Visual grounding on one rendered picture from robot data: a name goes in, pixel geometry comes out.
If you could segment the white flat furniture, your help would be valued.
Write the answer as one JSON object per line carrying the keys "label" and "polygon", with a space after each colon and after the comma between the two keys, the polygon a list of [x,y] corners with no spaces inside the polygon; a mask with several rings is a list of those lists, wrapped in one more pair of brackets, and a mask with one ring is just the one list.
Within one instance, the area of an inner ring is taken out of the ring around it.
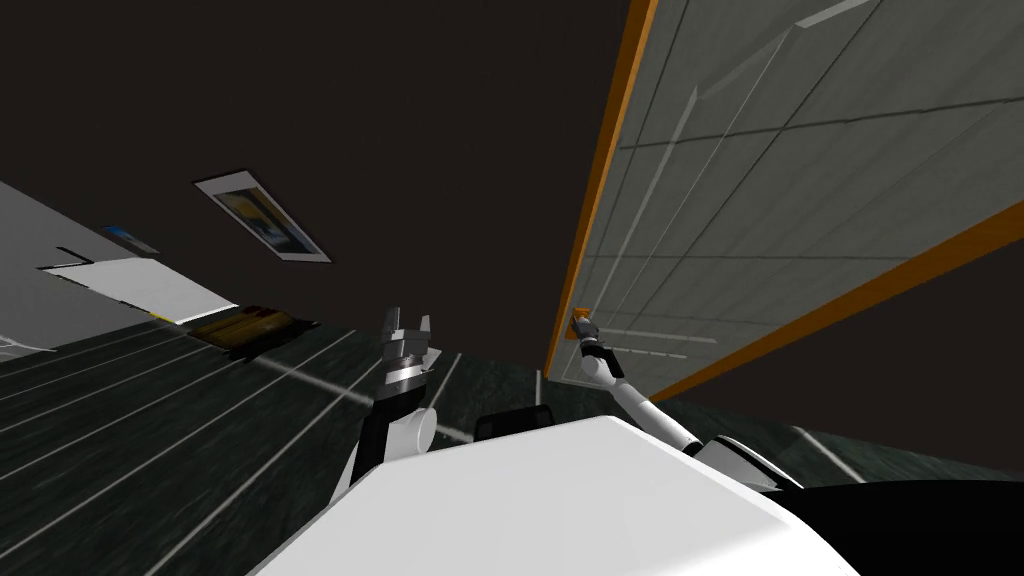
{"label": "white flat furniture", "polygon": [[156,259],[133,257],[43,270],[176,325],[237,307]]}

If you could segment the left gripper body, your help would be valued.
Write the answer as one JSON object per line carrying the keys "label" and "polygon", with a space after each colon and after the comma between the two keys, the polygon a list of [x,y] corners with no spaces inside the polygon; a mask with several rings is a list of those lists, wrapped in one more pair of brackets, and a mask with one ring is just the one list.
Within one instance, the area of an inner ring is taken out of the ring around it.
{"label": "left gripper body", "polygon": [[441,352],[429,345],[430,333],[385,328],[382,331],[384,386],[424,386]]}

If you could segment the brown wooden furniture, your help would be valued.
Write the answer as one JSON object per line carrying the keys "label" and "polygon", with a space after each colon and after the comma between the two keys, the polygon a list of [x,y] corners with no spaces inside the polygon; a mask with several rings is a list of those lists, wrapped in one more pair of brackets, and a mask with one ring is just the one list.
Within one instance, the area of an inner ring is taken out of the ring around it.
{"label": "brown wooden furniture", "polygon": [[194,328],[187,335],[219,349],[229,362],[249,363],[319,327],[321,323],[298,319],[282,311],[250,306]]}

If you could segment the grey panelled door leaf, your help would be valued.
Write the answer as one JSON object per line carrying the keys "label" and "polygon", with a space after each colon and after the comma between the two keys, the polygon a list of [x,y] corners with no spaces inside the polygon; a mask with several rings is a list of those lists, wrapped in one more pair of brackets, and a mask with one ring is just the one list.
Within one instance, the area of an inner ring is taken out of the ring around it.
{"label": "grey panelled door leaf", "polygon": [[1024,207],[1024,0],[653,0],[568,312],[653,395]]}

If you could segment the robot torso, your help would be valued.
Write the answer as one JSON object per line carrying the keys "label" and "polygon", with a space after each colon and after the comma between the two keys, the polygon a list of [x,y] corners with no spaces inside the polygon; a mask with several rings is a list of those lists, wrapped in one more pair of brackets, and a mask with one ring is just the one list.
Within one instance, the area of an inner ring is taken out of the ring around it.
{"label": "robot torso", "polygon": [[776,496],[791,477],[725,436],[687,455],[611,416],[429,450],[436,415],[248,576],[859,576]]}

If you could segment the large white-framed wall picture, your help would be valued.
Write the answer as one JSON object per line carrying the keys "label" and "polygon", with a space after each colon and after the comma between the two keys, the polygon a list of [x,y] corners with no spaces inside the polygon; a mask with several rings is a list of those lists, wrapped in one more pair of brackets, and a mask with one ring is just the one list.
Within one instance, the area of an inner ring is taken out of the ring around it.
{"label": "large white-framed wall picture", "polygon": [[280,259],[290,262],[331,263],[313,238],[301,229],[249,170],[237,170],[194,181],[234,221]]}

